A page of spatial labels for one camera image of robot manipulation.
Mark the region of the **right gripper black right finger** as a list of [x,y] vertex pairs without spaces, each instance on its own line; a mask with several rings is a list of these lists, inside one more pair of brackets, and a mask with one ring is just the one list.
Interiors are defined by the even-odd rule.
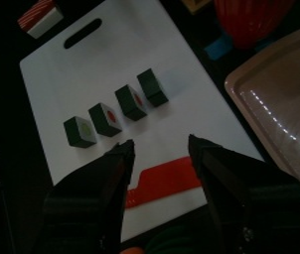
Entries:
[[188,154],[222,254],[300,254],[300,182],[194,135]]

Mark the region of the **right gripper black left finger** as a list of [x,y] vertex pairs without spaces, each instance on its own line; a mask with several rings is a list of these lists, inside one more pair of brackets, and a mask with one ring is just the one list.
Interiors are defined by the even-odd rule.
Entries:
[[32,254],[119,254],[134,158],[134,142],[128,140],[53,186]]

